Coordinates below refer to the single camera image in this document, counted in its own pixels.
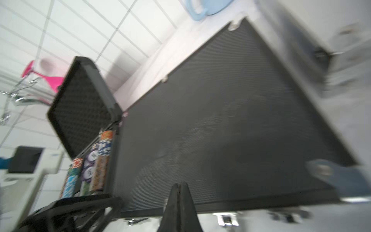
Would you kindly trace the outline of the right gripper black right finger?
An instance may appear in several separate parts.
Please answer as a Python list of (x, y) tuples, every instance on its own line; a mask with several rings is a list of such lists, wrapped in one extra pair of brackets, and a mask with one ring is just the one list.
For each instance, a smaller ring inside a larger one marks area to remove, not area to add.
[(180, 183), (179, 189), (179, 226), (181, 232), (202, 232), (192, 196), (185, 182)]

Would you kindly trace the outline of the black poker case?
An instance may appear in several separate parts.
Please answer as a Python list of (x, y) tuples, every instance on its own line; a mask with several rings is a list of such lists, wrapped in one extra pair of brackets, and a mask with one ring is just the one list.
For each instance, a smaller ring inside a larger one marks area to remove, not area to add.
[(91, 194), (112, 194), (121, 139), (123, 110), (106, 85), (98, 67), (77, 56), (47, 112), (54, 131), (70, 159), (86, 159), (104, 131), (113, 136), (105, 167), (96, 167), (100, 180), (91, 179)]
[(333, 202), (307, 163), (357, 163), (247, 20), (132, 105), (119, 135), (124, 218), (161, 215), (180, 182), (198, 212)]

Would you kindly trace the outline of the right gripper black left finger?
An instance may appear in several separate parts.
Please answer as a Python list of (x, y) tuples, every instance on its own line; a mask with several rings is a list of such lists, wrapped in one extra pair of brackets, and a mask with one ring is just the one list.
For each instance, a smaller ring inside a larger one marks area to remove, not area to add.
[(163, 217), (157, 232), (180, 232), (181, 219), (179, 213), (180, 207), (180, 184), (174, 184), (166, 204)]

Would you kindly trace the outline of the silver aluminium poker case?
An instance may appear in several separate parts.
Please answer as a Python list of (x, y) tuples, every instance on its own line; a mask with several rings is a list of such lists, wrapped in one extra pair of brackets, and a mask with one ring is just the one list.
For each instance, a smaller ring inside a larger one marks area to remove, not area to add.
[(370, 1), (257, 1), (323, 96), (371, 83)]

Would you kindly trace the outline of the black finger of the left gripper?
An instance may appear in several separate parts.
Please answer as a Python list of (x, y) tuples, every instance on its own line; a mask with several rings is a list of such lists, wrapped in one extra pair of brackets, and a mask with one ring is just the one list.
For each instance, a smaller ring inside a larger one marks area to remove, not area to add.
[(109, 194), (64, 198), (36, 210), (15, 232), (102, 232), (117, 216), (121, 200)]

